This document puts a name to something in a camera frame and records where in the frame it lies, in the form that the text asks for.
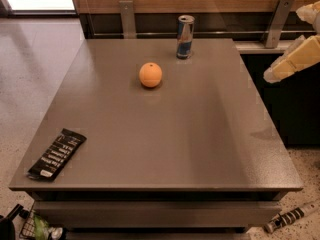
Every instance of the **table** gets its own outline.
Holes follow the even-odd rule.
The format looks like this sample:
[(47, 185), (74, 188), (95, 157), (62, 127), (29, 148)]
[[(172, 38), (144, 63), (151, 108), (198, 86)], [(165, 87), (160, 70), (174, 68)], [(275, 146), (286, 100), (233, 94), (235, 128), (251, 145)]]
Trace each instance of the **table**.
[[(302, 181), (230, 39), (86, 40), (11, 183), (68, 228), (248, 228)], [(139, 69), (155, 62), (160, 86)], [(52, 183), (25, 174), (62, 128), (87, 137)]]

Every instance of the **floor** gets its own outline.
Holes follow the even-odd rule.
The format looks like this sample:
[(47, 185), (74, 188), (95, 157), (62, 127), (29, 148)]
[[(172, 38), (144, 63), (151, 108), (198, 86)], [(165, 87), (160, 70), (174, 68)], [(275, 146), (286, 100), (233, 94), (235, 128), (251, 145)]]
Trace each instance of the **floor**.
[[(77, 19), (0, 19), (0, 214), (33, 201), (8, 189), (16, 168), (31, 142), (81, 43)], [(303, 191), (281, 200), (283, 212), (318, 199), (320, 202), (320, 148), (289, 148), (305, 184)], [(23, 220), (14, 220), (17, 235)], [(251, 228), (251, 239), (320, 239), (320, 210), (293, 225), (267, 234)]]

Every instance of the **concrete floor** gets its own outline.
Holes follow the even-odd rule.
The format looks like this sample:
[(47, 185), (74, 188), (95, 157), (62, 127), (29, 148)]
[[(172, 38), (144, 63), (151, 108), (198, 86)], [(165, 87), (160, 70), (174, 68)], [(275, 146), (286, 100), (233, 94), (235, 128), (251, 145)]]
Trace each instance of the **concrete floor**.
[[(0, 19), (0, 214), (33, 200), (12, 192), (8, 184), (48, 109), (81, 43), (78, 19)], [(289, 154), (305, 184), (303, 191), (281, 200), (283, 211), (318, 199), (320, 148), (290, 148)], [(15, 220), (19, 232), (23, 220)], [(251, 239), (320, 239), (320, 210), (270, 235), (262, 228)]]

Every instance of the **can top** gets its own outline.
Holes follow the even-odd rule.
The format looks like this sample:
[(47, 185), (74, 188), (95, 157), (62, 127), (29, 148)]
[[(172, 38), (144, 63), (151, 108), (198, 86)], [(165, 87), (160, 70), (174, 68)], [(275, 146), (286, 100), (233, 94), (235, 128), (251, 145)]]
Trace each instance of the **can top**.
[(194, 17), (190, 15), (181, 15), (178, 19), (180, 22), (187, 23), (187, 24), (191, 24), (194, 22)]

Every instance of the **black object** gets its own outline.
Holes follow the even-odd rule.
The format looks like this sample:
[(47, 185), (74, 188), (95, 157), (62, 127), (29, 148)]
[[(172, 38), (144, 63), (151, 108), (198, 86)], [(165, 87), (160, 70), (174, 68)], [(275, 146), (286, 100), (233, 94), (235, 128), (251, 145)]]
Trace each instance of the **black object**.
[(286, 146), (320, 145), (320, 63), (270, 84), (263, 73), (280, 55), (242, 59)]
[(51, 146), (29, 169), (28, 177), (34, 180), (53, 181), (86, 139), (79, 133), (62, 129)]
[(13, 210), (3, 217), (0, 215), (0, 239), (1, 240), (15, 240), (15, 229), (13, 220), (18, 215), (21, 214), (22, 217), (25, 216), (28, 212), (23, 210), (23, 206), (17, 204)]

